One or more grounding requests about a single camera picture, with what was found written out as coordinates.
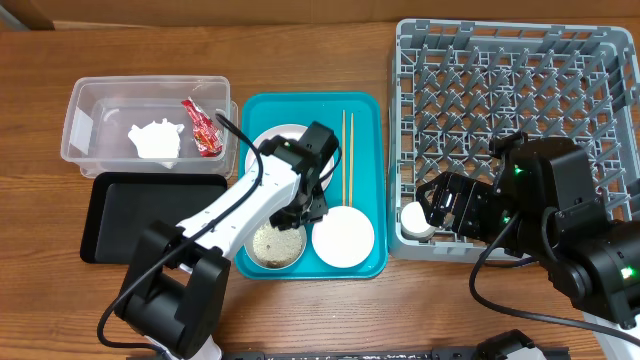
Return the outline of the white napkin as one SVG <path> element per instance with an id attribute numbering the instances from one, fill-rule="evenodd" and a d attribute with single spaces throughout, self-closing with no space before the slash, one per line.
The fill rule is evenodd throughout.
<path id="1" fill-rule="evenodd" d="M 133 125 L 128 138 L 135 145 L 139 158 L 160 159 L 160 165 L 172 169 L 179 157 L 183 130 L 182 124 L 173 124 L 164 118 L 161 123 L 152 121 L 143 128 Z"/>

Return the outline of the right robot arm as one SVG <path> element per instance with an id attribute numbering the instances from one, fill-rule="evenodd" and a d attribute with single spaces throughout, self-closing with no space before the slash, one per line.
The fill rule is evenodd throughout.
<path id="1" fill-rule="evenodd" d="M 513 317 L 588 330 L 610 359 L 639 356 L 639 224 L 609 219 L 587 152 L 566 137 L 523 132 L 490 142 L 499 170 L 490 184 L 444 172 L 419 186 L 426 222 L 487 243 L 469 278 L 473 298 Z M 584 314 L 581 321 L 496 304 L 476 289 L 492 250 L 528 256 Z"/>

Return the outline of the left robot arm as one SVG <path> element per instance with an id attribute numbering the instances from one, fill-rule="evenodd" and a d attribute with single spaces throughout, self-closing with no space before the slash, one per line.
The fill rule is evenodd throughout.
<path id="1" fill-rule="evenodd" d="M 177 225 L 156 221 L 140 238 L 110 312 L 148 338 L 160 359 L 191 359 L 218 324 L 231 261 L 264 224 L 284 231 L 328 212 L 322 171 L 339 148 L 314 122 L 296 140 L 275 136 L 236 184 Z"/>

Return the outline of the pink bowl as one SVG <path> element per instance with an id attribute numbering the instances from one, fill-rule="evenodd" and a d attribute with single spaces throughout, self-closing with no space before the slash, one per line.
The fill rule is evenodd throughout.
<path id="1" fill-rule="evenodd" d="M 374 228 L 368 217 L 349 206 L 330 208 L 312 229 L 312 246 L 317 256 L 335 268 L 351 268 L 372 252 Z"/>

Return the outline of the red sauce packet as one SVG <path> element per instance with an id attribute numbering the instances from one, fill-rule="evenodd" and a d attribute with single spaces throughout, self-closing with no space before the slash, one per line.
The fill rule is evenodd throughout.
<path id="1" fill-rule="evenodd" d="M 183 100 L 181 104 L 192 120 L 193 138 L 200 155 L 219 156 L 224 148 L 224 133 L 191 97 Z"/>

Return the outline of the white cylindrical cup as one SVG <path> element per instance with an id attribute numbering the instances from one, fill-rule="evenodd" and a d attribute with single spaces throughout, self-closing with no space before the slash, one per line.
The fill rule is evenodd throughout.
<path id="1" fill-rule="evenodd" d="M 433 237 L 436 227 L 430 225 L 425 218 L 419 202 L 407 204 L 400 213 L 401 233 L 409 240 L 427 241 Z"/>

